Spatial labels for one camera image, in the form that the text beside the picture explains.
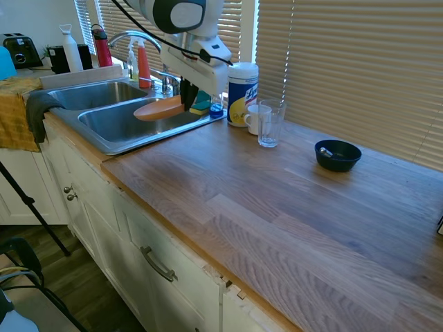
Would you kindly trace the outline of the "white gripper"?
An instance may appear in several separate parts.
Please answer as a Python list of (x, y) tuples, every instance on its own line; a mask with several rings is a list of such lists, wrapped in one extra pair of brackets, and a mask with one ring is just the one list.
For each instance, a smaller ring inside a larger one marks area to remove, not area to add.
[(161, 45), (162, 62), (184, 79), (180, 83), (181, 103), (188, 111), (199, 89), (210, 95), (220, 95), (228, 81), (228, 48), (223, 42), (192, 42), (190, 51), (197, 60), (185, 57), (181, 51)]

